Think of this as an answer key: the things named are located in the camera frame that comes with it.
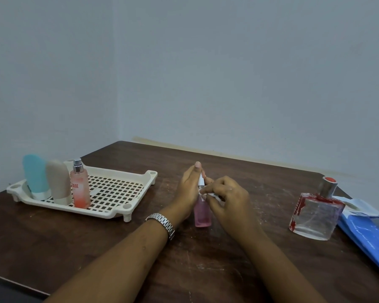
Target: pink perfume bottle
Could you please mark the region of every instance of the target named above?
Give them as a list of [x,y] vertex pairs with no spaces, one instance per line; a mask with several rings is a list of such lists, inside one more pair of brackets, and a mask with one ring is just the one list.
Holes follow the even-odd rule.
[[[205,181],[202,178],[202,174],[199,176],[198,188],[201,189],[205,186]],[[195,226],[196,227],[208,227],[212,225],[212,212],[209,205],[202,199],[201,195],[198,195],[194,207]]]
[[333,198],[337,181],[323,177],[318,193],[301,193],[289,229],[299,235],[316,240],[331,237],[345,204]]
[[74,207],[88,209],[90,207],[90,186],[88,185],[87,170],[84,169],[81,158],[73,162],[73,170],[70,172],[71,188],[73,190]]

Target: white plastic tray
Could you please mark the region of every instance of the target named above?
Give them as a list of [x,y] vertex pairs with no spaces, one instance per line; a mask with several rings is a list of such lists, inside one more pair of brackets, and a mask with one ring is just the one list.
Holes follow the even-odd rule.
[[[65,164],[69,171],[73,169],[73,160],[68,160]],[[123,215],[124,221],[129,222],[133,210],[157,177],[157,172],[151,170],[145,174],[136,174],[86,165],[84,168],[87,169],[90,184],[91,205],[88,209],[78,209],[73,203],[68,206],[55,204],[53,198],[37,201],[32,198],[26,180],[7,187],[7,192],[12,194],[16,202],[105,219]]]

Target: table surface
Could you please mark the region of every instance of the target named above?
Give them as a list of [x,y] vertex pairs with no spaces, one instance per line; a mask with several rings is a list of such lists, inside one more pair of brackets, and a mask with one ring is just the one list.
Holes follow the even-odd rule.
[[[0,193],[0,276],[53,293],[92,260],[134,231],[173,198],[182,173],[197,160],[207,176],[228,175],[250,193],[256,219],[329,302],[379,302],[379,269],[339,229],[329,241],[291,233],[301,192],[315,192],[321,174],[236,159],[116,142],[82,158],[87,166],[158,177],[125,223],[15,203]],[[336,195],[346,196],[338,189]],[[137,302],[271,301],[243,251],[213,217],[196,228],[193,214],[164,248]]]

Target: white wall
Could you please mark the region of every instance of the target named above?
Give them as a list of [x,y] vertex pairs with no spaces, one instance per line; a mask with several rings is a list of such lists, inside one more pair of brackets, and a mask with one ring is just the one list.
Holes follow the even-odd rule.
[[0,0],[0,191],[117,141],[111,0]]
[[329,170],[379,208],[379,0],[114,4],[122,139]]

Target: silver wristwatch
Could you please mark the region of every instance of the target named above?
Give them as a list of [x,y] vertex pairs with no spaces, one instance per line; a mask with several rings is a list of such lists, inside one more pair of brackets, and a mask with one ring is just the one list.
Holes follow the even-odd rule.
[[170,221],[168,221],[168,219],[166,217],[164,217],[162,214],[155,213],[155,214],[151,214],[150,216],[148,216],[145,221],[147,221],[149,219],[155,219],[158,222],[160,222],[167,230],[168,240],[173,239],[175,229],[172,227],[172,224],[170,223]]

